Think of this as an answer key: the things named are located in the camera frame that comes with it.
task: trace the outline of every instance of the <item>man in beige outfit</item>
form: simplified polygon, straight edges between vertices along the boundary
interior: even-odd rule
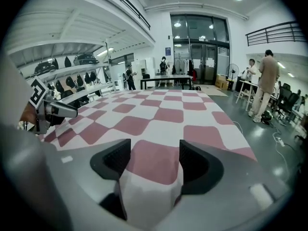
[[[255,95],[252,108],[248,112],[248,115],[252,117],[255,115],[254,122],[261,121],[261,115],[266,109],[270,100],[270,95],[273,93],[275,82],[279,78],[279,66],[277,61],[273,58],[273,52],[271,50],[265,51],[265,57],[262,58],[259,66],[261,72],[261,78],[258,83],[258,89]]]

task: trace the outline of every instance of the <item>gray floor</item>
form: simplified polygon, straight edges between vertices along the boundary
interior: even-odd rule
[[[181,87],[168,86],[166,88],[155,87],[155,89],[181,89]],[[298,164],[303,161],[304,156],[300,150],[300,143],[294,141],[294,136],[297,132],[294,131],[290,125],[284,127],[276,119],[272,120],[272,124],[281,132],[281,135],[275,136],[280,137],[284,143],[287,143],[294,148],[293,150],[289,146],[281,147],[279,143],[277,144],[277,150],[284,156],[287,162],[289,170],[288,177],[285,162],[282,156],[275,150],[276,142],[272,135],[277,131],[276,128],[272,128],[262,123],[254,123],[252,118],[250,118],[245,111],[247,104],[245,100],[239,100],[236,104],[234,92],[226,90],[222,90],[222,92],[227,94],[228,97],[210,97],[223,109],[232,121],[236,121],[241,125],[243,135],[247,139],[258,162],[267,172],[276,175],[281,180],[287,182],[290,186],[293,186]]]

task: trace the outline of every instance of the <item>power strip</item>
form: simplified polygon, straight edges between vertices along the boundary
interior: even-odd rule
[[[282,147],[285,147],[283,141],[281,138],[277,138],[277,142],[282,146]]]

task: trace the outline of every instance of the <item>checkered tablecloth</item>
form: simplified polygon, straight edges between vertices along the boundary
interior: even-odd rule
[[[201,91],[115,92],[78,112],[76,118],[51,127],[44,141],[58,150],[70,150],[131,139],[131,160],[120,186],[128,222],[140,228],[164,218],[180,194],[181,139],[256,159],[238,128]]]

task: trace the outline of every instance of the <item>floor mat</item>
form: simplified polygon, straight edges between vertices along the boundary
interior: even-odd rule
[[[201,91],[203,91],[205,94],[209,96],[222,96],[222,97],[227,97],[225,93],[221,92],[218,87],[216,86],[211,86],[211,85],[194,85],[199,86],[201,88]]]

